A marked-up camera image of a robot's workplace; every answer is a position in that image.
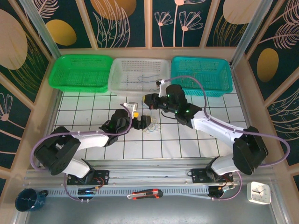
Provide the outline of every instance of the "red utility knife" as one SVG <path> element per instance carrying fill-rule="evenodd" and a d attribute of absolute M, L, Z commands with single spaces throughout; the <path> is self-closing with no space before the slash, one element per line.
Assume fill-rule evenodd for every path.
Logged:
<path fill-rule="evenodd" d="M 163 197 L 163 192 L 159 189 L 148 189 L 138 192 L 133 192 L 130 195 L 127 195 L 128 199 L 143 199 L 143 198 L 161 198 Z"/>

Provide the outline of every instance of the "green plastic basket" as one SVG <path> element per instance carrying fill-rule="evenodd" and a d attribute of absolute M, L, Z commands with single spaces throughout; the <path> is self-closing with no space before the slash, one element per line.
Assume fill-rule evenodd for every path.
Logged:
<path fill-rule="evenodd" d="M 171 62 L 171 78 L 177 76 L 196 78 L 208 97 L 221 97 L 233 90 L 230 68 L 224 59 L 174 57 Z M 192 79 L 180 78 L 171 83 L 181 85 L 186 95 L 203 96 L 200 87 Z"/>
<path fill-rule="evenodd" d="M 54 64 L 49 85 L 65 92 L 106 92 L 112 62 L 106 55 L 63 55 Z"/>

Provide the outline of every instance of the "yellow oval shape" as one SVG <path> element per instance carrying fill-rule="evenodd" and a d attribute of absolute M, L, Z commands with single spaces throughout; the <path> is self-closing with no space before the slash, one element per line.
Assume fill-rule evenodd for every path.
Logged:
<path fill-rule="evenodd" d="M 0 65 L 7 69 L 19 69 L 27 57 L 27 38 L 19 22 L 0 9 Z"/>
<path fill-rule="evenodd" d="M 264 83 L 270 81 L 275 75 L 279 57 L 275 50 L 266 48 L 257 60 L 257 77 Z"/>
<path fill-rule="evenodd" d="M 232 24 L 249 23 L 262 0 L 225 0 L 223 16 Z"/>
<path fill-rule="evenodd" d="M 122 15 L 117 15 L 119 12 L 116 10 L 114 2 L 117 3 L 120 10 L 121 8 L 125 10 L 127 17 L 133 14 L 136 9 L 136 0 L 91 0 L 90 2 L 100 16 L 109 20 L 122 18 Z"/>
<path fill-rule="evenodd" d="M 53 40 L 61 45 L 69 46 L 76 42 L 75 30 L 62 20 L 51 20 L 46 24 Z"/>

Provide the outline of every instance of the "robotic arm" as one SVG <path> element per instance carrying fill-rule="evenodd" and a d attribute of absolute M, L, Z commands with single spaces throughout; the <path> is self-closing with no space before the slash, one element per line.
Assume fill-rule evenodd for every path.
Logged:
<path fill-rule="evenodd" d="M 165 112 L 174 113 L 180 124 L 204 131 L 232 148 L 232 154 L 215 158 L 207 165 L 206 174 L 214 181 L 219 180 L 225 173 L 238 170 L 251 175 L 268 155 L 268 150 L 261 137 L 230 131 L 223 126 L 231 127 L 234 130 L 257 133 L 256 128 L 250 126 L 248 129 L 243 129 L 212 116 L 207 117 L 202 108 L 187 102 L 180 85 L 169 85 L 164 94 L 161 91 L 160 94 L 148 94 L 144 97 L 144 102 L 150 109 L 161 109 Z"/>
<path fill-rule="evenodd" d="M 150 116 L 141 116 L 138 120 L 137 103 L 124 103 L 131 113 L 132 126 L 137 130 L 145 129 L 151 124 Z M 105 122 L 99 129 L 105 133 L 122 133 L 129 127 L 130 117 L 124 109 L 118 109 L 112 115 L 111 120 Z M 69 131 L 61 126 L 54 130 L 52 134 L 69 133 Z M 48 138 L 40 144 L 34 151 L 34 156 L 43 164 L 43 166 L 51 173 L 57 175 L 66 173 L 77 177 L 77 180 L 83 184 L 88 184 L 94 176 L 94 168 L 85 160 L 74 159 L 74 154 L 82 149 L 90 147 L 108 147 L 118 140 L 118 136 L 108 136 L 102 133 L 90 135 L 60 135 Z"/>

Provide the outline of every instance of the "white basket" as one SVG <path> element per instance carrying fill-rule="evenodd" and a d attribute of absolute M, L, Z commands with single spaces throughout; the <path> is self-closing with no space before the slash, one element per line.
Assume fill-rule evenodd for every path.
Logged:
<path fill-rule="evenodd" d="M 120 96 L 143 96 L 159 93 L 156 80 L 169 78 L 170 67 L 166 60 L 116 58 L 110 70 L 108 89 Z"/>

